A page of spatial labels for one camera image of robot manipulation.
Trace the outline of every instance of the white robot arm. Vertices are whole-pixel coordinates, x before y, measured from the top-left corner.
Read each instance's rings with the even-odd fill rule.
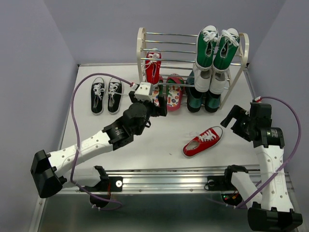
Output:
[[[225,188],[236,188],[245,200],[237,208],[246,204],[252,230],[293,230],[302,224],[302,216],[294,212],[283,168],[278,171],[283,164],[284,139],[280,128],[271,127],[271,105],[253,101],[250,112],[234,105],[221,125],[227,127],[232,118],[236,119],[231,128],[233,133],[249,142],[253,141],[260,164],[262,185],[257,189],[245,167],[231,165],[225,170]]]
[[[156,106],[152,99],[152,91],[153,86],[150,83],[142,82],[136,91],[130,92],[133,104],[124,111],[122,117],[82,141],[77,159],[75,156],[77,145],[48,154],[44,150],[37,152],[30,171],[39,196],[47,198],[62,188],[74,186],[70,182],[70,170],[73,166],[131,143],[134,135],[141,135],[145,127],[150,127],[151,116],[166,116],[166,100],[163,95],[159,95],[159,106]],[[100,166],[95,166],[82,174],[76,170],[74,178],[81,186],[91,188],[99,184],[97,191],[106,191],[106,180],[115,185],[117,182],[117,178],[108,178]]]

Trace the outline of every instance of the shoe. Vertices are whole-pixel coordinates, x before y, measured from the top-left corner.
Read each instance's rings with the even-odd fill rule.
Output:
[[[180,108],[182,98],[183,98],[183,87],[177,86],[177,84],[184,84],[184,80],[181,77],[176,77],[178,74],[172,74],[166,80],[166,83],[175,84],[173,86],[167,86],[166,96],[167,96],[167,110],[175,111]]]
[[[239,47],[239,34],[234,28],[222,30],[219,47],[212,68],[217,72],[225,72],[230,66]]]
[[[97,77],[91,86],[91,111],[95,115],[103,112],[103,96],[105,93],[104,80]]]
[[[193,85],[194,78],[187,78],[186,84]],[[186,87],[187,108],[190,112],[198,112],[203,102],[203,93],[196,90],[195,87]]]
[[[215,113],[220,106],[221,94],[214,94],[208,91],[205,98],[205,110],[209,113]]]
[[[124,92],[121,81],[112,78],[108,84],[108,112],[117,114],[120,109],[120,101]]]
[[[214,147],[223,136],[221,127],[211,127],[191,140],[184,148],[184,156],[191,158],[198,153]]]
[[[161,59],[162,56],[160,52],[148,52],[146,58]],[[157,86],[159,83],[160,66],[161,62],[158,60],[145,61],[146,80],[147,82],[153,84],[154,86]]]
[[[218,29],[215,26],[207,26],[198,34],[195,64],[200,70],[207,71],[211,68],[217,42]]]
[[[200,70],[196,64],[193,65],[194,87],[198,92],[205,93],[211,84],[212,69],[207,71]]]
[[[162,76],[159,76],[159,83],[163,83],[163,78]],[[152,98],[154,99],[154,103],[156,106],[159,106],[159,95],[163,94],[163,86],[156,86],[153,89],[153,94],[152,94]]]
[[[210,113],[214,113],[219,109],[221,94],[224,91],[228,79],[227,72],[216,72],[213,71],[211,77],[211,86],[209,91],[206,93],[205,98],[205,110]]]

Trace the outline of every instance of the white wall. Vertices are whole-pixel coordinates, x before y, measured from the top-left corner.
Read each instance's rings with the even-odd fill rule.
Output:
[[[73,57],[84,64],[136,62],[139,27],[151,32],[198,34],[207,25],[215,25],[219,31],[235,27],[248,33],[250,60],[284,4],[284,0],[44,1]],[[169,53],[166,58],[175,56]]]
[[[57,148],[77,66],[42,0],[2,0],[0,31],[0,227],[26,232],[33,156]]]
[[[309,1],[287,0],[249,65],[257,95],[270,95],[287,101],[302,124],[302,140],[288,165],[303,217],[309,224]],[[292,114],[280,103],[273,105],[274,125],[283,129],[289,155],[294,147],[297,126]]]

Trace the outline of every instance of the white shoelace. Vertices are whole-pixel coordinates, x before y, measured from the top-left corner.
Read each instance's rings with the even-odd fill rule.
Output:
[[[159,53],[149,54],[148,56],[149,56],[149,58],[153,58],[153,59],[159,59],[160,58],[160,54]],[[157,60],[150,60],[150,62],[148,62],[147,64],[143,65],[144,69],[145,70],[148,69],[151,66],[151,64],[153,64],[153,63],[157,63]]]
[[[95,95],[98,96],[100,98],[100,100],[102,100],[101,93],[104,92],[104,88],[102,88],[102,84],[98,83],[98,84],[94,85],[93,91],[95,92]]]
[[[114,96],[114,94],[121,94],[121,93],[115,92],[118,87],[119,87],[119,83],[110,83],[108,94],[110,94],[112,97]]]
[[[123,93],[117,93],[115,92],[117,90],[117,88],[119,87],[119,83],[110,83],[110,86],[109,86],[109,89],[108,89],[108,94],[111,95],[111,100],[109,102],[109,105],[110,106],[113,106],[114,103],[115,103],[115,100],[114,100],[114,94],[119,94],[119,95],[125,95]]]
[[[211,130],[207,130],[204,134],[198,135],[198,139],[202,142],[211,141],[216,139],[217,136],[211,132]]]
[[[208,43],[209,41],[212,41],[212,42],[218,41],[218,36],[217,36],[216,32],[214,32],[214,31],[209,32],[207,30],[204,30],[204,31],[202,31],[202,33],[203,33],[203,40],[205,42]]]
[[[222,30],[221,37],[226,37],[235,47],[239,46],[239,43],[236,41],[237,36],[232,35],[227,30]]]

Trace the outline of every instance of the white sneaker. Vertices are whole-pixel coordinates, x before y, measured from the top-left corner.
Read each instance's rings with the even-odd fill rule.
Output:
[[[194,87],[198,92],[207,92],[211,84],[212,69],[200,70],[196,64],[193,65]]]

